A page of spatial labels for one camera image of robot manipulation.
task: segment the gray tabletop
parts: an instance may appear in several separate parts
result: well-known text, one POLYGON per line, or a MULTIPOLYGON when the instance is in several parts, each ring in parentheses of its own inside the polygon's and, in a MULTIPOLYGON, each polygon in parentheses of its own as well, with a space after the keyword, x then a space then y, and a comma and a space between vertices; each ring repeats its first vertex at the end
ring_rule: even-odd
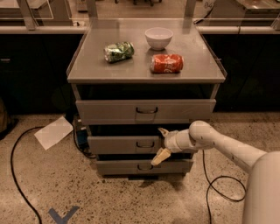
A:
POLYGON ((225 77, 191 19, 95 19, 68 75, 70 83, 222 83, 225 77), (174 33, 163 51, 154 51, 144 32, 165 27, 174 33), (109 64, 104 46, 129 41, 135 48, 132 59, 109 64), (151 56, 177 53, 184 57, 180 73, 154 74, 151 56))

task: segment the soda can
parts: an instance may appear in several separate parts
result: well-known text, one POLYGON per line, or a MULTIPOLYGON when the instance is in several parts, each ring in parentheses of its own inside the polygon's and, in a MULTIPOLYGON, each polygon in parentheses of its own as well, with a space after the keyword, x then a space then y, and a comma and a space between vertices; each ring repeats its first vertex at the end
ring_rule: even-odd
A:
POLYGON ((104 57, 109 63, 130 59, 133 54, 134 47, 130 42, 115 43, 104 48, 104 57))
POLYGON ((155 54, 151 57, 150 70, 155 74, 174 74, 183 69, 184 58, 178 54, 155 54))

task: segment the white sheet of paper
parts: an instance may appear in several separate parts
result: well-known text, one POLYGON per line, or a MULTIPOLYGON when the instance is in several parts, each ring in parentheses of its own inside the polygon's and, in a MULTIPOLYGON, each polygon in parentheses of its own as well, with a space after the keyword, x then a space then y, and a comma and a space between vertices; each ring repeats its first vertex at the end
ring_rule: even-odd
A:
POLYGON ((34 136, 38 139, 45 150, 60 142, 73 130, 73 126, 62 116, 55 122, 46 125, 37 131, 34 136))

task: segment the bowl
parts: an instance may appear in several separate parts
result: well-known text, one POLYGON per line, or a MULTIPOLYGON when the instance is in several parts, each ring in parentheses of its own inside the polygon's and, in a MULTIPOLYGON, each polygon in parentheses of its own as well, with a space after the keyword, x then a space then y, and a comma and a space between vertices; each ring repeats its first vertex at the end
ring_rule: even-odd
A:
POLYGON ((171 42, 173 32, 166 28, 154 27, 146 30, 145 37, 153 50, 161 51, 171 42))

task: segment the floor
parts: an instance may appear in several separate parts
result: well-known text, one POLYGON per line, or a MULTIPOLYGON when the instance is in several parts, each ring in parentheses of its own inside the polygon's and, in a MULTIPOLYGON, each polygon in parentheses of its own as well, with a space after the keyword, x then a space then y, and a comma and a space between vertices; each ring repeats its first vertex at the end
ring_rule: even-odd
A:
MULTIPOLYGON (((17 127, 0 141, 1 223, 39 223, 18 192, 11 176, 11 151, 18 137, 29 128, 46 126, 62 115, 16 115, 17 127)), ((280 150, 279 113, 213 113, 210 123, 221 133, 265 151, 280 150)), ((202 151, 184 177, 162 175, 158 180, 104 178, 95 160, 84 157, 74 144, 73 133, 44 150, 34 133, 17 144, 13 167, 23 193, 41 216, 42 223, 209 223, 208 183, 202 151)), ((211 179, 229 175, 246 184, 248 175, 216 149, 206 150, 206 171, 211 179)), ((240 185, 221 179, 224 194, 238 199, 240 185)), ((242 223, 243 202, 223 199, 209 192, 212 223, 242 223)))

